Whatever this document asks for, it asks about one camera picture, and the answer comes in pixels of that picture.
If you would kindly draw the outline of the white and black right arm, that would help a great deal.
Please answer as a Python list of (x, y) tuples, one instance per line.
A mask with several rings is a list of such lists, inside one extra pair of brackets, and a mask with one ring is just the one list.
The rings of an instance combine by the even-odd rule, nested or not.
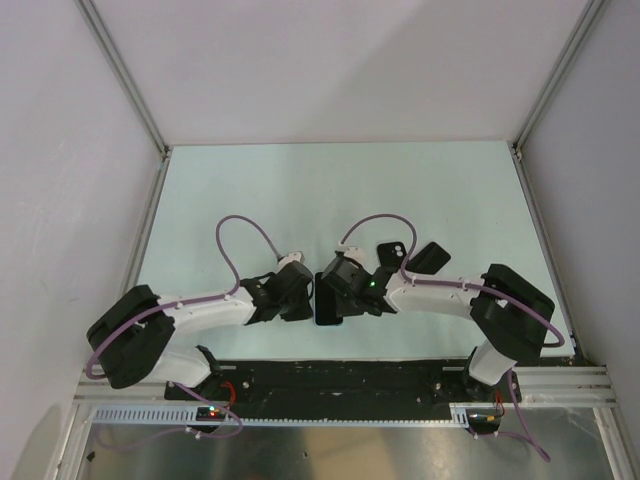
[(403, 267), (380, 266), (370, 273), (338, 253), (321, 280), (346, 306), (347, 316), (421, 312), (472, 321), (485, 340), (468, 357), (461, 383), (464, 393), (476, 401), (493, 394), (518, 363), (539, 359), (549, 346), (548, 332), (556, 336), (554, 348), (564, 344), (551, 324), (554, 302), (503, 264), (492, 264), (476, 279), (446, 279)]

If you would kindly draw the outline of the black phone case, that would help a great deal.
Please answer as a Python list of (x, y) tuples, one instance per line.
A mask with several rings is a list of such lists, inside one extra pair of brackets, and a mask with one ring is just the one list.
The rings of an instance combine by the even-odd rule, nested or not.
[(382, 268), (397, 272), (405, 262), (407, 250), (403, 242), (390, 241), (378, 244), (376, 254)]

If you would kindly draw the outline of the pink-edged black phone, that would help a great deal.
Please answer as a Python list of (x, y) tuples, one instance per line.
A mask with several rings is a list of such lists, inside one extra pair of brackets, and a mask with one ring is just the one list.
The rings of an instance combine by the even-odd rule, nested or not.
[(411, 257), (405, 269), (411, 273), (435, 275), (450, 260), (451, 254), (438, 243), (432, 241)]

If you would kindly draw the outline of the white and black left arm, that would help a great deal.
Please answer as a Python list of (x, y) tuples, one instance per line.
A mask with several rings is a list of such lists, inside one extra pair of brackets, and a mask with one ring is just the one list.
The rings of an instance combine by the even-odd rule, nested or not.
[(300, 261), (283, 261), (264, 277), (243, 279), (236, 290), (203, 297), (162, 297), (147, 285), (129, 290), (87, 331), (93, 350), (86, 375), (125, 389), (145, 380), (178, 382), (201, 399), (214, 397), (222, 376), (202, 346), (179, 339), (221, 327), (307, 320), (313, 316), (313, 274)]

